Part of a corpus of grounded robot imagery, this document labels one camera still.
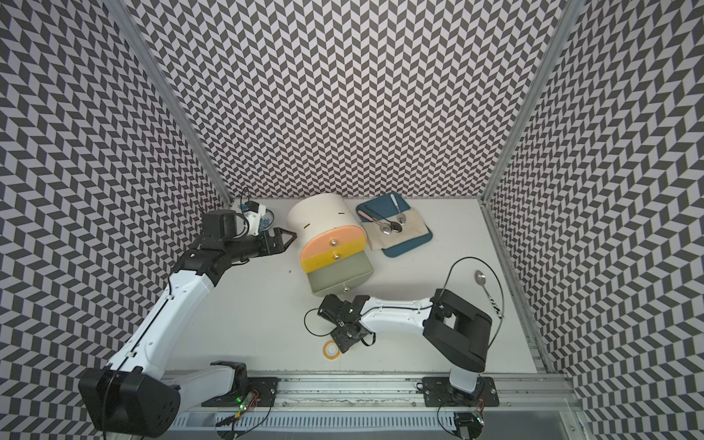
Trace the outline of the yellow tape roll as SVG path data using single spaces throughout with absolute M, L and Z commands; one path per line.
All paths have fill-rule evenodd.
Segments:
M 341 349 L 337 346 L 335 341 L 329 340 L 324 343 L 323 355 L 328 360 L 335 360 L 340 357 Z

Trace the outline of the yellow drawer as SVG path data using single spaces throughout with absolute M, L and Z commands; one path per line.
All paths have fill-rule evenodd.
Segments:
M 366 249 L 366 247 L 367 244 L 364 241 L 358 241 L 338 244 L 335 247 L 328 247 L 320 251 L 304 249 L 300 255 L 300 264 L 305 273 L 311 273 L 356 255 Z

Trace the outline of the white drawer cabinet shell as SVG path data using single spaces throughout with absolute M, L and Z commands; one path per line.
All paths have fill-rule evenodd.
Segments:
M 287 214 L 287 226 L 303 244 L 339 227 L 359 227 L 359 222 L 338 194 L 317 194 L 298 202 Z

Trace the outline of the grey bottom drawer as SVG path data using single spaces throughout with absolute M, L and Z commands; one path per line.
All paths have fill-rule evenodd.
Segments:
M 361 286 L 374 274 L 374 267 L 365 251 L 307 275 L 313 295 L 341 295 Z

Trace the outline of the pink top drawer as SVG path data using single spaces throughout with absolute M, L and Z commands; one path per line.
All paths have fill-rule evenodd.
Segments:
M 362 240 L 367 241 L 366 233 L 358 225 L 343 225 L 314 236 L 306 242 L 301 251 L 301 259 L 309 259 L 315 255 L 328 251 L 328 249 L 339 248 L 352 242 Z

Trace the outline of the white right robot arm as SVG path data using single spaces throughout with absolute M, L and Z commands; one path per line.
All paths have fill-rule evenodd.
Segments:
M 329 294 L 316 313 L 334 326 L 329 335 L 341 354 L 359 343 L 373 345 L 380 334 L 421 336 L 452 364 L 452 389 L 473 397 L 480 392 L 492 318 L 452 291 L 439 289 L 429 298 L 414 301 L 387 301 L 368 295 L 344 301 Z

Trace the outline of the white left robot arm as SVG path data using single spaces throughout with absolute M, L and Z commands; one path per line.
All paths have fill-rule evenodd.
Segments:
M 284 253 L 297 234 L 280 227 L 238 229 L 233 210 L 203 214 L 202 232 L 172 268 L 167 285 L 139 328 L 103 368 L 88 368 L 79 392 L 104 439 L 162 436 L 178 415 L 221 396 L 246 399 L 247 367 L 216 362 L 182 381 L 163 379 L 178 339 L 223 275 L 250 260 Z

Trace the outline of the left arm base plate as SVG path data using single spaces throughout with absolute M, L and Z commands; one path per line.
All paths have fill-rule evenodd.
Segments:
M 280 384 L 277 377 L 255 377 L 249 379 L 249 384 L 245 390 L 228 392 L 221 396 L 216 396 L 201 404 L 203 408 L 239 408 L 246 401 L 247 397 L 252 397 L 250 404 L 256 404 L 258 408 L 273 407 Z

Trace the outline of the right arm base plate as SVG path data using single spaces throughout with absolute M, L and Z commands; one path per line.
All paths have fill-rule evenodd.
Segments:
M 475 407 L 481 403 L 485 408 L 500 406 L 495 382 L 491 377 L 478 377 L 478 384 L 473 392 L 464 392 L 454 388 L 449 377 L 424 377 L 416 383 L 416 390 L 425 401 L 425 406 L 439 407 Z

